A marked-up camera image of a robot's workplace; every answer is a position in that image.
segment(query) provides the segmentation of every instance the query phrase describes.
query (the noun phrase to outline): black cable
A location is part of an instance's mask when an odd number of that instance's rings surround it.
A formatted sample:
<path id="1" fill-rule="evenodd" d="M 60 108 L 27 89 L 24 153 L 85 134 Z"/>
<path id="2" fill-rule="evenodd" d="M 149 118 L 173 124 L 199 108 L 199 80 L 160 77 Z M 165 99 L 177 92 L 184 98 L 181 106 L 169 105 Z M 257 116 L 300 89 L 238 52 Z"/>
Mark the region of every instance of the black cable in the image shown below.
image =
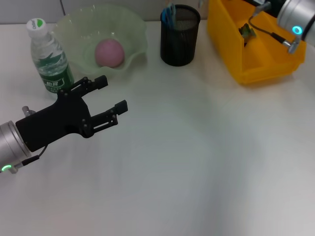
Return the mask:
<path id="1" fill-rule="evenodd" d="M 248 23 L 250 24 L 251 27 L 253 27 L 254 29 L 258 30 L 258 31 L 261 31 L 263 33 L 266 33 L 268 35 L 270 35 L 271 37 L 273 37 L 275 40 L 277 40 L 279 43 L 283 44 L 283 42 L 285 42 L 285 38 L 281 37 L 280 35 L 274 33 L 274 32 L 268 32 L 264 29 L 261 29 L 255 25 L 252 24 L 252 19 L 254 18 L 254 16 L 251 16 L 249 19 L 248 19 Z"/>
<path id="2" fill-rule="evenodd" d="M 248 23 L 249 23 L 249 25 L 250 25 L 251 27 L 253 27 L 254 29 L 256 29 L 256 30 L 258 30 L 258 31 L 261 31 L 261 32 L 263 32 L 263 33 L 266 33 L 266 34 L 268 34 L 268 35 L 271 35 L 270 32 L 268 32 L 268 31 L 266 31 L 266 30 L 264 30 L 264 29 L 258 28 L 257 26 L 253 25 L 253 24 L 252 24 L 252 19 L 253 19 L 253 18 L 254 18 L 254 16 L 251 16 L 251 17 L 248 19 Z"/>
<path id="3" fill-rule="evenodd" d="M 30 157 L 30 158 L 28 158 L 28 159 L 22 161 L 22 165 L 23 165 L 23 166 L 26 166 L 26 165 L 28 165 L 28 164 L 34 162 L 34 161 L 37 161 L 37 160 L 41 157 L 41 155 L 44 153 L 44 151 L 46 150 L 47 147 L 48 147 L 48 145 L 44 147 L 44 149 L 40 152 L 39 155 L 32 156 L 32 157 Z"/>
<path id="4" fill-rule="evenodd" d="M 40 154 L 38 155 L 38 157 L 41 157 L 41 155 L 44 153 L 44 151 L 46 151 L 47 147 L 48 147 L 48 145 L 46 145 L 46 146 L 44 147 L 44 149 L 40 152 Z"/>
<path id="5" fill-rule="evenodd" d="M 63 15 L 65 16 L 65 11 L 64 11 L 64 7 L 63 7 L 63 0 L 60 0 L 60 6 L 61 6 L 61 9 L 63 10 Z"/>

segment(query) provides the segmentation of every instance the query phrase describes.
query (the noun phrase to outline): mesh pencil cup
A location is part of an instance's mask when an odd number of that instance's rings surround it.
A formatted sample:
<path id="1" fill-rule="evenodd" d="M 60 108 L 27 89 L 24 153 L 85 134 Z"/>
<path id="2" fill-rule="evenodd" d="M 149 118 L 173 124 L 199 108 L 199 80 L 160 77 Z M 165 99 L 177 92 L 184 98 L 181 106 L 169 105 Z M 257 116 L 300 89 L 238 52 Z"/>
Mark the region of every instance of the mesh pencil cup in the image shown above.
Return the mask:
<path id="1" fill-rule="evenodd" d="M 161 14 L 161 58 L 171 66 L 183 66 L 189 64 L 195 55 L 200 14 L 190 6 L 175 7 L 173 29 L 162 20 Z"/>

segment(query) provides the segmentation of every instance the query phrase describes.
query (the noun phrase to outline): bottle cap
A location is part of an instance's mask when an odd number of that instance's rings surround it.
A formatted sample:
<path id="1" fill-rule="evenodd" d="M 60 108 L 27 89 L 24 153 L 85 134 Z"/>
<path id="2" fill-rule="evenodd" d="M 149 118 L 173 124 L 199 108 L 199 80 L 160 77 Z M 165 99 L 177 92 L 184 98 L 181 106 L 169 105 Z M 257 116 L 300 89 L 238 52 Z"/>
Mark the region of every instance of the bottle cap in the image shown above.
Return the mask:
<path id="1" fill-rule="evenodd" d="M 26 29 L 31 38 L 43 37 L 48 33 L 46 22 L 40 18 L 34 18 L 28 21 Z"/>

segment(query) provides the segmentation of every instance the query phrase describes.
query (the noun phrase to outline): cable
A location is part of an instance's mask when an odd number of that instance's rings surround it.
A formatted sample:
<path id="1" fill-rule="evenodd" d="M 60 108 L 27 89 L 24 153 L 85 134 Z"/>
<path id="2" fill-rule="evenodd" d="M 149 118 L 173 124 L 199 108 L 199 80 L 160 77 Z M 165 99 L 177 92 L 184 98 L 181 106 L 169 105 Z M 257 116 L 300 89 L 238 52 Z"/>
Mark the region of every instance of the cable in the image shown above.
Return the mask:
<path id="1" fill-rule="evenodd" d="M 28 158 L 28 159 L 22 161 L 22 165 L 23 165 L 23 166 L 26 166 L 26 165 L 28 165 L 28 164 L 34 162 L 34 161 L 37 161 L 37 160 L 41 157 L 41 155 L 44 153 L 44 151 L 46 150 L 47 147 L 48 147 L 48 145 L 44 147 L 44 149 L 40 152 L 39 155 L 32 156 L 32 157 L 30 157 L 30 158 Z"/>
<path id="2" fill-rule="evenodd" d="M 268 34 L 268 35 L 271 35 L 270 32 L 268 32 L 268 31 L 266 31 L 266 30 L 264 30 L 264 29 L 258 28 L 257 26 L 253 25 L 253 24 L 252 24 L 252 19 L 253 19 L 253 18 L 254 18 L 254 16 L 251 16 L 251 17 L 248 19 L 248 23 L 249 23 L 249 25 L 250 25 L 251 27 L 253 27 L 254 29 L 256 29 L 256 30 L 258 30 L 258 31 L 261 31 L 261 32 L 263 32 L 263 33 L 266 33 L 266 34 Z"/>
<path id="3" fill-rule="evenodd" d="M 252 19 L 254 18 L 254 16 L 251 16 L 249 19 L 248 19 L 248 23 L 249 23 L 249 25 L 251 26 L 251 27 L 253 27 L 254 29 L 256 29 L 256 30 L 258 30 L 258 31 L 260 31 L 260 32 L 263 32 L 263 33 L 266 33 L 266 34 L 268 34 L 268 35 L 270 35 L 271 37 L 273 37 L 275 40 L 277 40 L 279 43 L 281 43 L 281 44 L 283 44 L 286 40 L 285 40 L 285 38 L 283 38 L 283 37 L 281 37 L 280 35 L 278 35 L 278 34 L 276 34 L 276 33 L 274 33 L 274 32 L 268 32 L 268 31 L 266 31 L 266 30 L 264 30 L 264 29 L 261 29 L 261 28 L 259 28 L 259 27 L 257 27 L 257 26 L 255 26 L 255 25 L 253 25 L 252 24 Z"/>
<path id="4" fill-rule="evenodd" d="M 38 155 L 38 157 L 41 157 L 41 156 L 42 156 L 42 154 L 44 153 L 44 151 L 46 151 L 47 147 L 48 147 L 48 145 L 46 145 L 46 146 L 44 147 L 44 149 L 40 152 L 40 154 Z"/>

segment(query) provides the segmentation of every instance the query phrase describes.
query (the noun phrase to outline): white wall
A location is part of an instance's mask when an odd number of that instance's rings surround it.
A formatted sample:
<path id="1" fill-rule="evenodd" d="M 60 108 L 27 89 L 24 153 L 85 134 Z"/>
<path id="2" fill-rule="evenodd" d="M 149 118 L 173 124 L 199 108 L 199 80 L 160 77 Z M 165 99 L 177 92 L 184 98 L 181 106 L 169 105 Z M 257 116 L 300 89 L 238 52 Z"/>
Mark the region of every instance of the white wall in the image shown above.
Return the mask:
<path id="1" fill-rule="evenodd" d="M 24 24 L 35 17 L 51 23 L 62 16 L 59 0 L 0 0 L 0 24 Z"/>
<path id="2" fill-rule="evenodd" d="M 165 0 L 62 0 L 67 13 L 74 9 L 102 4 L 116 3 L 137 12 L 144 20 L 159 20 Z M 186 4 L 198 9 L 198 0 L 174 0 L 175 4 Z M 203 6 L 200 14 L 207 17 L 208 7 Z M 40 17 L 48 23 L 57 22 L 63 16 L 60 0 L 0 0 L 0 24 L 24 24 L 28 20 Z"/>

